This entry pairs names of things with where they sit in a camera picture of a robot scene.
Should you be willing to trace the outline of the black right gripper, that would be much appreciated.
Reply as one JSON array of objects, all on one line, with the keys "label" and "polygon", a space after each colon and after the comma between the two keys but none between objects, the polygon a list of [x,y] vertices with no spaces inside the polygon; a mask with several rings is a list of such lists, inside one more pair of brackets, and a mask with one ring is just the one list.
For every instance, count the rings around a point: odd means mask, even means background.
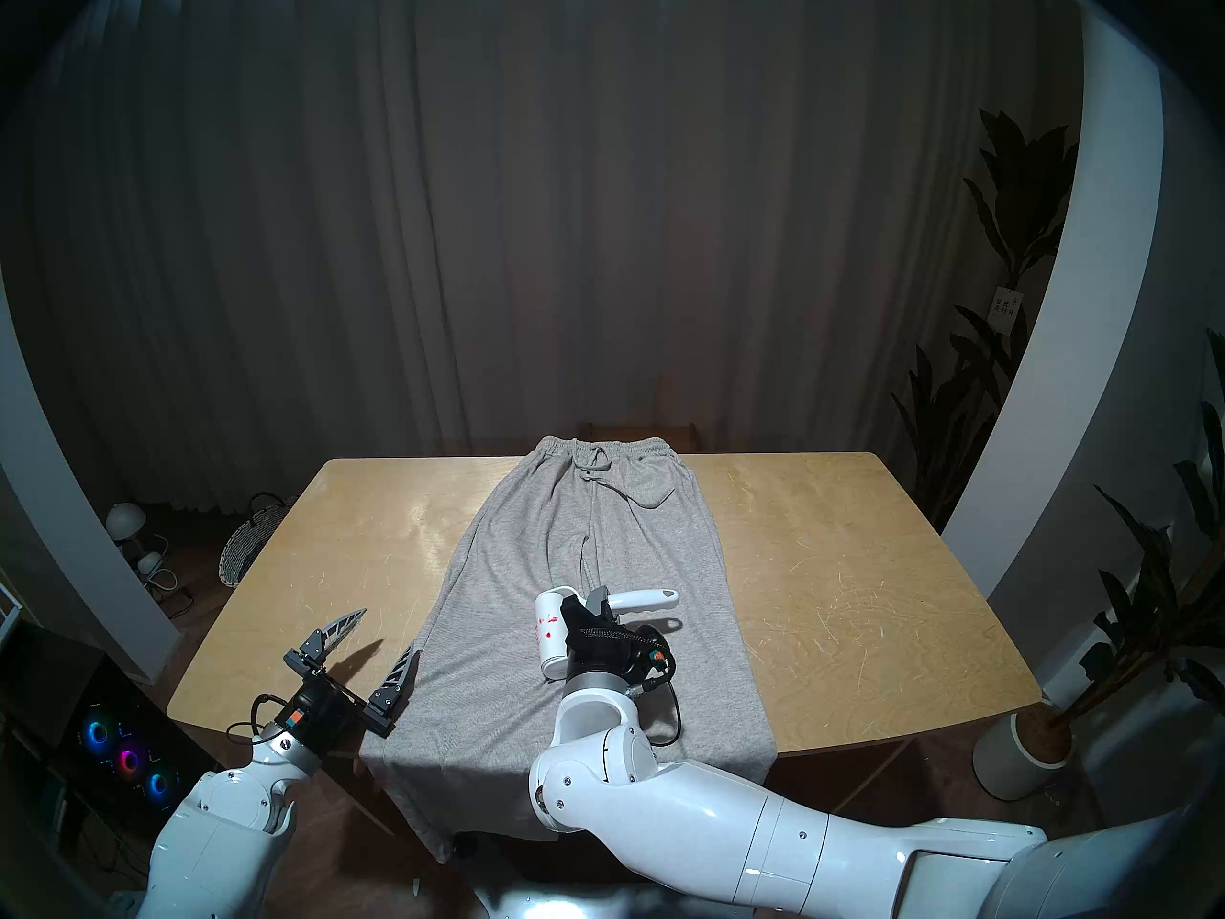
[{"label": "black right gripper", "polygon": [[560,604],[566,626],[566,681],[590,671],[614,675],[626,686],[660,686],[671,683],[676,660],[665,636],[650,624],[628,630],[620,625],[609,602],[609,588],[590,591],[584,604],[567,594]]}]

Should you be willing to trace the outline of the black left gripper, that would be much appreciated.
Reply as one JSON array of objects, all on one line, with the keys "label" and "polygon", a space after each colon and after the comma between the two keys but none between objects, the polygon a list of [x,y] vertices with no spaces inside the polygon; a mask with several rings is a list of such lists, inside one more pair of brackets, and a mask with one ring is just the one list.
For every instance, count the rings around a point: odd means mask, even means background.
[{"label": "black left gripper", "polygon": [[337,618],[314,630],[298,648],[287,649],[284,663],[303,683],[278,713],[278,741],[293,738],[322,758],[350,728],[360,727],[383,739],[393,730],[412,697],[419,649],[414,646],[403,649],[369,700],[356,697],[326,671],[327,657],[356,629],[366,611],[361,608]]}]

